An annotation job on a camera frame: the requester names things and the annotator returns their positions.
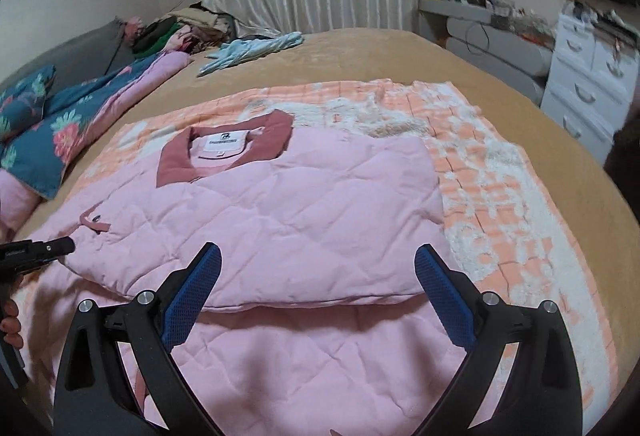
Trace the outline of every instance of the white drawer cabinet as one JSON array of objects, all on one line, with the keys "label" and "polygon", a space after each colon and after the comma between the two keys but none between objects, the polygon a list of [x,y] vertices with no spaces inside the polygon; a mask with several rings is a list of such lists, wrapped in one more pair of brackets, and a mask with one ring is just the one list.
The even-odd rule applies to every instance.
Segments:
[{"label": "white drawer cabinet", "polygon": [[556,36],[556,51],[574,60],[586,70],[591,69],[596,48],[593,25],[587,25],[569,16],[560,16]]},{"label": "white drawer cabinet", "polygon": [[604,164],[613,145],[610,132],[605,127],[582,117],[570,102],[562,99],[550,87],[546,89],[542,110],[567,134],[586,147],[601,165]]},{"label": "white drawer cabinet", "polygon": [[614,42],[607,41],[608,38],[601,38],[600,35],[596,38],[593,73],[608,86],[623,93],[631,102],[640,67],[638,51],[622,47],[619,54],[615,55]]},{"label": "white drawer cabinet", "polygon": [[625,123],[639,72],[637,50],[562,15],[541,108],[604,163],[613,134]]},{"label": "white drawer cabinet", "polygon": [[574,108],[585,117],[599,115],[615,133],[625,123],[629,102],[618,93],[605,90],[584,71],[572,67],[564,57],[555,56],[551,64],[553,78],[546,84],[555,88],[565,100],[574,102]]}]

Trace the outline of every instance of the blue floral fabric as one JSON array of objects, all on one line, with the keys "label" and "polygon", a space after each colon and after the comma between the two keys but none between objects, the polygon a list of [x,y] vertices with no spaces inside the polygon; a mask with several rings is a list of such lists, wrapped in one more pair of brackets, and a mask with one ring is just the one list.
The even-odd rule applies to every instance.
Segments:
[{"label": "blue floral fabric", "polygon": [[45,102],[43,120],[6,146],[0,167],[43,198],[53,200],[76,143],[98,111],[109,97],[140,77],[157,57],[152,55],[51,96]]},{"label": "blue floral fabric", "polygon": [[42,120],[47,90],[55,72],[53,65],[45,66],[0,94],[0,142]]}]

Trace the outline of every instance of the human hand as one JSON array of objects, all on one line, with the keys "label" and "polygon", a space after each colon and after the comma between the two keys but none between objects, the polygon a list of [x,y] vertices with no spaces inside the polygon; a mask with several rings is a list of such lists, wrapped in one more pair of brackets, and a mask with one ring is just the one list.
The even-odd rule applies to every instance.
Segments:
[{"label": "human hand", "polygon": [[[22,276],[18,278],[18,280],[14,284],[14,289],[20,286],[22,282]],[[22,326],[20,321],[18,320],[18,305],[15,304],[13,299],[9,299],[6,301],[2,307],[4,308],[4,312],[7,317],[2,319],[0,322],[0,330],[2,330],[6,335],[4,336],[4,341],[8,344],[11,344],[17,350],[21,350],[24,346],[24,340],[20,335],[20,330]]]}]

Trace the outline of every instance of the metal screw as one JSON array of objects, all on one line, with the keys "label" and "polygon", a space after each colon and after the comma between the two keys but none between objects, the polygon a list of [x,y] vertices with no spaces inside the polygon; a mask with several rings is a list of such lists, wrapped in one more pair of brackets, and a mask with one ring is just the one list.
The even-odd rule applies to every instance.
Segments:
[{"label": "metal screw", "polygon": [[82,313],[87,313],[92,307],[94,307],[94,302],[91,301],[91,299],[84,299],[84,301],[78,305],[78,309]]},{"label": "metal screw", "polygon": [[542,307],[548,313],[556,313],[558,311],[558,305],[553,301],[545,301],[542,303]]},{"label": "metal screw", "polygon": [[500,297],[492,291],[482,294],[482,301],[489,306],[495,306],[500,302]]},{"label": "metal screw", "polygon": [[138,295],[138,302],[140,304],[149,304],[151,301],[153,301],[154,297],[155,295],[152,291],[146,290]]}]

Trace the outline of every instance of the floral pillow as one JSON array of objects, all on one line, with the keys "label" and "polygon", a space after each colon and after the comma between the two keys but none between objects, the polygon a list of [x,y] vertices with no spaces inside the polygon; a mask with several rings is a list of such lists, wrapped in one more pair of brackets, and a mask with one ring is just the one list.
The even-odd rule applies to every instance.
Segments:
[{"label": "floral pillow", "polygon": [[50,64],[0,94],[0,142],[42,120],[44,101],[55,72]]}]

